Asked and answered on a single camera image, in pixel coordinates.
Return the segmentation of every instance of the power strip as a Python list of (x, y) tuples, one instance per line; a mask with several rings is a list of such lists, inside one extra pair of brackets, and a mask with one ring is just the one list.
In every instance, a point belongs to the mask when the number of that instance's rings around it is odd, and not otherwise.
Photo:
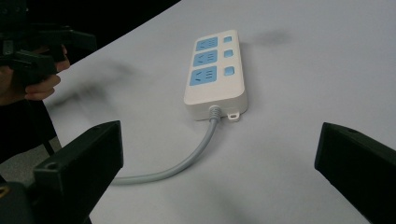
[(248, 109), (238, 33), (229, 30), (195, 41), (184, 103), (193, 119), (210, 118), (210, 107), (238, 121)]
[(112, 185), (142, 184), (176, 175), (191, 166), (209, 144), (221, 117), (238, 121), (248, 109), (238, 33), (235, 30), (196, 40), (184, 103), (195, 120), (210, 125), (198, 147), (178, 165), (149, 175), (116, 177)]

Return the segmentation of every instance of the socket holes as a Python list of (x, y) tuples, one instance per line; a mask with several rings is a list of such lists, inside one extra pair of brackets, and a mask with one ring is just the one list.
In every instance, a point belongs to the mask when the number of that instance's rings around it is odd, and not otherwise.
[(204, 53), (199, 53), (194, 56), (193, 66), (200, 66), (208, 63), (215, 63), (218, 61), (218, 51), (216, 49)]
[(216, 66), (194, 70), (191, 73), (190, 86), (214, 82), (217, 80), (217, 77), (218, 68)]
[(211, 49), (218, 46), (218, 38), (212, 37), (204, 40), (200, 40), (197, 42), (197, 46), (195, 48), (196, 51), (203, 49)]
[(227, 117), (229, 121), (236, 122), (240, 118), (239, 115), (240, 115), (239, 113), (234, 113), (234, 114), (228, 114)]

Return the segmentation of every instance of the gray cable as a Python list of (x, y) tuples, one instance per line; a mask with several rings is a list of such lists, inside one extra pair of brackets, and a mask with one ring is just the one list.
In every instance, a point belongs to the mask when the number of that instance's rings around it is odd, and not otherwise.
[(220, 122), (220, 116), (221, 116), (221, 109), (218, 106), (210, 107), (210, 118), (209, 118), (210, 125), (206, 131), (204, 139), (201, 141), (199, 146), (190, 154), (190, 156), (181, 163), (179, 163), (178, 165), (168, 170), (151, 175), (115, 177), (110, 185), (133, 185), (133, 184), (143, 184), (143, 183), (158, 181), (168, 178), (172, 175), (176, 175), (181, 171), (185, 170), (195, 162), (195, 160), (199, 157), (199, 155), (201, 155), (201, 153), (204, 151), (207, 144), (209, 144), (209, 141), (216, 130), (216, 126)]

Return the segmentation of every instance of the white table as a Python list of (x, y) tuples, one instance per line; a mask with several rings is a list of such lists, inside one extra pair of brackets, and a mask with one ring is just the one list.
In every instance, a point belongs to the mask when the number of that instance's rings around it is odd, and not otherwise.
[[(159, 182), (110, 186), (93, 224), (369, 223), (314, 168), (323, 122), (396, 148), (396, 2), (182, 0), (61, 73), (47, 101), (64, 146), (120, 120), (118, 176), (188, 157), (209, 122), (183, 103), (194, 41), (235, 29), (248, 110)], [(134, 15), (125, 15), (134, 19)]]

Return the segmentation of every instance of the person's hand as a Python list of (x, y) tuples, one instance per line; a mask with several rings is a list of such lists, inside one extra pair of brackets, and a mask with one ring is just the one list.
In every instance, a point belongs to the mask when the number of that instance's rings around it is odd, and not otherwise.
[[(70, 62), (66, 57), (67, 50), (65, 47), (63, 47), (63, 49), (65, 61), (55, 64), (58, 72), (70, 67)], [(47, 48), (43, 47), (35, 50), (35, 52), (42, 53), (47, 50)], [(23, 89), (21, 83), (14, 77), (14, 71), (8, 66), (0, 66), (0, 105), (10, 105), (23, 99), (34, 101), (44, 100), (55, 92), (54, 87), (60, 82), (61, 78), (53, 74), (42, 82), (27, 86)]]

